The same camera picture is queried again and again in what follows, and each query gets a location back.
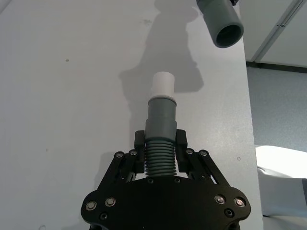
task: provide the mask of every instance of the bolt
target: bolt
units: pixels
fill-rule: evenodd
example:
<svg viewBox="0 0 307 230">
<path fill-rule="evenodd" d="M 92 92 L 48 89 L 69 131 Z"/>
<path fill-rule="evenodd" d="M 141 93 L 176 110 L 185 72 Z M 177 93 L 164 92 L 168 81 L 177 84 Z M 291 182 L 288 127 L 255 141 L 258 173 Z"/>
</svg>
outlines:
<svg viewBox="0 0 307 230">
<path fill-rule="evenodd" d="M 131 150 L 131 151 L 130 151 L 130 154 L 131 154 L 132 156 L 135 156 L 135 155 L 136 155 L 136 151 L 135 151 L 135 150 Z"/>
<path fill-rule="evenodd" d="M 225 204 L 225 198 L 220 195 L 217 195 L 214 199 L 220 205 Z"/>
<path fill-rule="evenodd" d="M 96 208 L 96 206 L 97 206 L 97 203 L 95 201 L 90 201 L 86 204 L 85 209 L 87 211 L 92 211 Z"/>
<path fill-rule="evenodd" d="M 177 183 L 177 184 L 179 184 L 179 183 L 180 183 L 180 179 L 179 179 L 179 178 L 175 178 L 175 179 L 174 179 L 174 182 Z"/>
<path fill-rule="evenodd" d="M 105 205 L 106 205 L 107 207 L 112 207 L 112 206 L 114 206 L 115 203 L 116 203 L 116 199 L 113 198 L 113 197 L 109 197 L 109 198 L 106 199 L 106 201 L 105 201 Z"/>
<path fill-rule="evenodd" d="M 200 151 L 201 156 L 207 156 L 207 152 L 206 151 Z"/>
<path fill-rule="evenodd" d="M 123 156 L 122 152 L 116 153 L 116 157 L 121 158 Z"/>
<path fill-rule="evenodd" d="M 194 152 L 194 151 L 191 150 L 191 149 L 187 149 L 187 150 L 186 150 L 186 153 L 187 153 L 187 154 L 192 154 L 193 152 Z"/>
<path fill-rule="evenodd" d="M 234 215 L 235 215 L 233 210 L 231 210 L 230 208 L 225 209 L 224 213 L 225 213 L 225 216 L 227 216 L 229 218 L 234 217 Z"/>
<path fill-rule="evenodd" d="M 107 213 L 106 213 L 106 212 L 102 213 L 102 214 L 100 215 L 100 219 L 101 219 L 101 220 L 107 219 Z"/>
<path fill-rule="evenodd" d="M 244 207 L 245 206 L 245 203 L 243 200 L 241 199 L 235 199 L 235 204 L 238 205 L 239 207 Z"/>
</svg>

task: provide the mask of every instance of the white table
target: white table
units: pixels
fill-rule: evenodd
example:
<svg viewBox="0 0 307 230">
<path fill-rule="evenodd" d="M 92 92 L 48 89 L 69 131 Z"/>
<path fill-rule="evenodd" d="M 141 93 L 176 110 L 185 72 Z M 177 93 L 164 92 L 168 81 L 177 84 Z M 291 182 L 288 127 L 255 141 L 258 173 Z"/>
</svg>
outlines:
<svg viewBox="0 0 307 230">
<path fill-rule="evenodd" d="M 243 42 L 216 48 L 193 0 L 14 0 L 0 15 L 0 228 L 86 230 L 80 207 L 144 129 L 152 74 L 177 123 L 262 217 Z"/>
</svg>

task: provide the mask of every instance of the white pipe cap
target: white pipe cap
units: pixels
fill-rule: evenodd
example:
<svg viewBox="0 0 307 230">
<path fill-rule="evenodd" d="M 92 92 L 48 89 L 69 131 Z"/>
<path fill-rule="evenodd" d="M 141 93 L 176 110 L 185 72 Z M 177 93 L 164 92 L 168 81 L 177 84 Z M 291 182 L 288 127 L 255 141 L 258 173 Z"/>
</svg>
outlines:
<svg viewBox="0 0 307 230">
<path fill-rule="evenodd" d="M 166 96 L 174 99 L 175 77 L 168 72 L 158 72 L 153 76 L 152 96 Z"/>
</svg>

